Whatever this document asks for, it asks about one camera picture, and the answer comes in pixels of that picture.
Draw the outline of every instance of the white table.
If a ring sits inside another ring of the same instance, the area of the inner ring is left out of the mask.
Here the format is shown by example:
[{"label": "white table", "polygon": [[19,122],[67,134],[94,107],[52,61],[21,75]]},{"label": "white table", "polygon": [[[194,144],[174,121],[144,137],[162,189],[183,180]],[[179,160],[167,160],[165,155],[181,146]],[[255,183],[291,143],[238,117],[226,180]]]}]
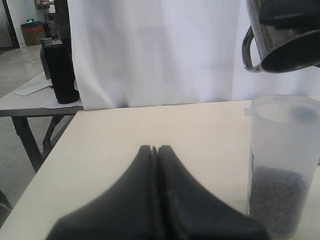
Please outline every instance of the white table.
[{"label": "white table", "polygon": [[[44,240],[58,218],[108,189],[141,145],[171,145],[210,192],[245,213],[250,101],[79,111],[0,230]],[[320,169],[292,239],[320,239]]]},{"label": "white table", "polygon": [[[54,90],[50,87],[46,87],[27,96],[20,96],[14,93],[17,90],[25,89],[43,83],[44,81],[47,80],[43,73],[0,99],[0,117],[12,118],[16,133],[19,135],[35,171],[38,171],[69,123],[66,124],[61,133],[57,134],[53,140],[50,140],[55,126],[64,116],[72,116],[75,115],[77,111],[83,110],[82,106],[53,109],[41,107],[41,104],[54,94]],[[52,121],[43,140],[43,152],[41,153],[29,127],[28,118],[47,116],[52,117]]]}]

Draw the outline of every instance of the metal pitcher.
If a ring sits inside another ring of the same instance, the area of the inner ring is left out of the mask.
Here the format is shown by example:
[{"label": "metal pitcher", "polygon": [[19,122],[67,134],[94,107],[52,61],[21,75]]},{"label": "metal pitcher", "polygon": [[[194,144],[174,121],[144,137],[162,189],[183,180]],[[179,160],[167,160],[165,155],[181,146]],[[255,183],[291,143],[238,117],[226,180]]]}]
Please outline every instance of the metal pitcher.
[{"label": "metal pitcher", "polygon": [[[253,73],[285,73],[318,64],[320,29],[309,26],[276,29],[272,25],[260,24],[260,10],[264,1],[268,0],[246,2],[251,27],[242,43],[242,61],[245,69]],[[254,38],[261,59],[256,66],[252,63],[250,53]]]}]

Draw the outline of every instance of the white curtain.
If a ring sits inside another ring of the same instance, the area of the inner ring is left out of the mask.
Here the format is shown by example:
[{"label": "white curtain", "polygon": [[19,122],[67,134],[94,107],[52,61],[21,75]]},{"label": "white curtain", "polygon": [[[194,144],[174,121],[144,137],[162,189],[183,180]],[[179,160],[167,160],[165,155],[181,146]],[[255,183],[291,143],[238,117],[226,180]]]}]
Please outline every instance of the white curtain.
[{"label": "white curtain", "polygon": [[[250,73],[245,0],[68,0],[86,110],[320,95],[320,68]],[[256,45],[252,58],[258,63]]]}]

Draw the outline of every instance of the table leg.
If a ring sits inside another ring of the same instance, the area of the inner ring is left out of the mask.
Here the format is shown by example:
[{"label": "table leg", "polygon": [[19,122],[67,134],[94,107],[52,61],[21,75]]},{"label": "table leg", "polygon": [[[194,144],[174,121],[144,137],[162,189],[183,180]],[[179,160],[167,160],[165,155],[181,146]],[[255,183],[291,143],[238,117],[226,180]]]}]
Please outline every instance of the table leg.
[{"label": "table leg", "polygon": [[22,141],[34,171],[37,172],[44,160],[41,156],[34,135],[29,127],[28,119],[25,116],[12,116],[11,118],[16,134]]}]

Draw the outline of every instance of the clear plastic cup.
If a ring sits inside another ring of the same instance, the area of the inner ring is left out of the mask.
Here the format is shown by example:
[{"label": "clear plastic cup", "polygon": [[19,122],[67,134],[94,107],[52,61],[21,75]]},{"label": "clear plastic cup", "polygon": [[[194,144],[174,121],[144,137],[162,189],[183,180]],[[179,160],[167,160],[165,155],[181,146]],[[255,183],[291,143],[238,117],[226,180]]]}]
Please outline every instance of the clear plastic cup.
[{"label": "clear plastic cup", "polygon": [[320,156],[320,102],[297,95],[255,98],[248,212],[275,239],[297,230]]}]

